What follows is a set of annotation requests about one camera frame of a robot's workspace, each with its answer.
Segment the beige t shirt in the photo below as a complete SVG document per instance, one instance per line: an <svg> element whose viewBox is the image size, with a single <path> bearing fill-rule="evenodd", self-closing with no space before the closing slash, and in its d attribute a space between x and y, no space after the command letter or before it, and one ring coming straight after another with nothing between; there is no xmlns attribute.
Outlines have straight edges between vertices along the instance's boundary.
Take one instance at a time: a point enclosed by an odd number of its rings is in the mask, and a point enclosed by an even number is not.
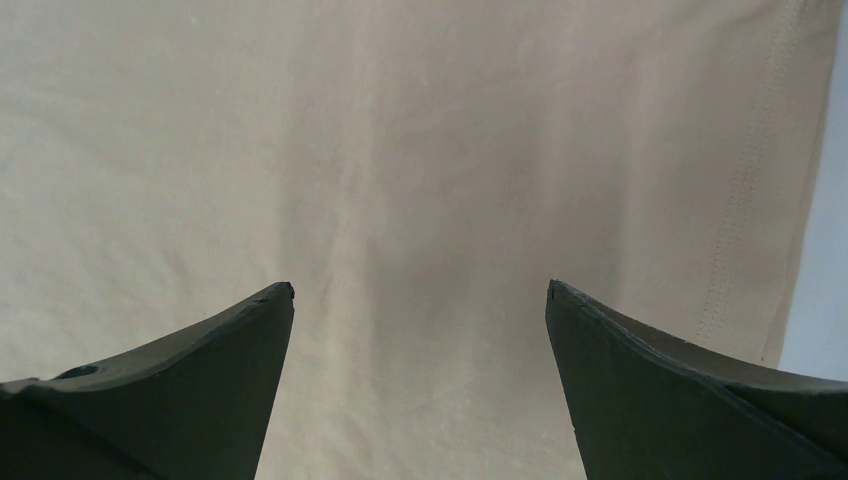
<svg viewBox="0 0 848 480"><path fill-rule="evenodd" d="M775 366L839 1L5 1L1 376L290 282L262 479L576 479L548 283Z"/></svg>

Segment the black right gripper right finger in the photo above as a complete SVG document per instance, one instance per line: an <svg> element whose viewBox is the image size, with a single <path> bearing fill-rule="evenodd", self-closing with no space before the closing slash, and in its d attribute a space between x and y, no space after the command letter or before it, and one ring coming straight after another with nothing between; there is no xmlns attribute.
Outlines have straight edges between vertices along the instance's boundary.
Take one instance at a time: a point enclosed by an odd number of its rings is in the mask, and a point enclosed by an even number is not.
<svg viewBox="0 0 848 480"><path fill-rule="evenodd" d="M847 385L702 348L553 280L545 321L590 479L843 479Z"/></svg>

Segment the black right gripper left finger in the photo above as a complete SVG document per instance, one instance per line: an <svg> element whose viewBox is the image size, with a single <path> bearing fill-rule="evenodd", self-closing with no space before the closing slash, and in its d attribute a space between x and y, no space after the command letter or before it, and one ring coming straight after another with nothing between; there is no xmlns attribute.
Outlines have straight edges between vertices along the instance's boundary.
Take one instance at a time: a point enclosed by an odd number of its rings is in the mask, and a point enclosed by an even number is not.
<svg viewBox="0 0 848 480"><path fill-rule="evenodd" d="M252 479L294 319L278 282L52 379L1 386L5 479Z"/></svg>

